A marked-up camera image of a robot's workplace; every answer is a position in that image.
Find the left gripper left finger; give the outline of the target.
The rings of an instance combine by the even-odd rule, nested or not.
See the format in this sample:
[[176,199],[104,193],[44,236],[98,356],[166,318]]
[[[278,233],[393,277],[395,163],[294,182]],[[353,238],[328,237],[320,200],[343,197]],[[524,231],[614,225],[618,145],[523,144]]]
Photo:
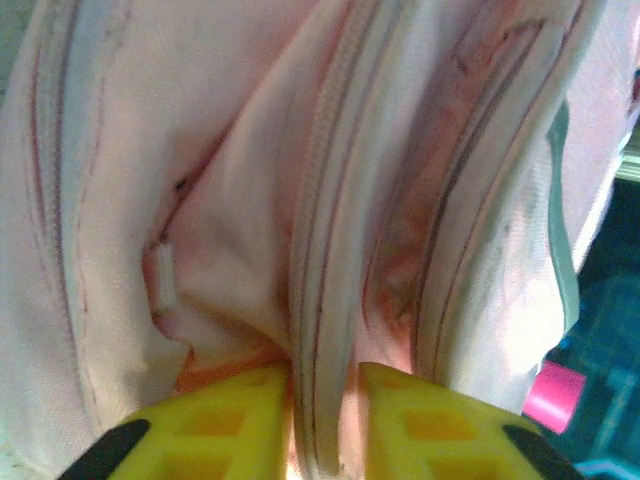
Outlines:
[[244,372],[144,409],[106,431],[65,479],[283,479],[289,372]]

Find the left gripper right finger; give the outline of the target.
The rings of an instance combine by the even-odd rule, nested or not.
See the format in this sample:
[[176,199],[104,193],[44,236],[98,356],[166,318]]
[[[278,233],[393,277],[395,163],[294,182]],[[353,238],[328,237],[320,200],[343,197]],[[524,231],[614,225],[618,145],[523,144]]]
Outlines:
[[579,479],[528,420],[377,363],[359,367],[367,479]]

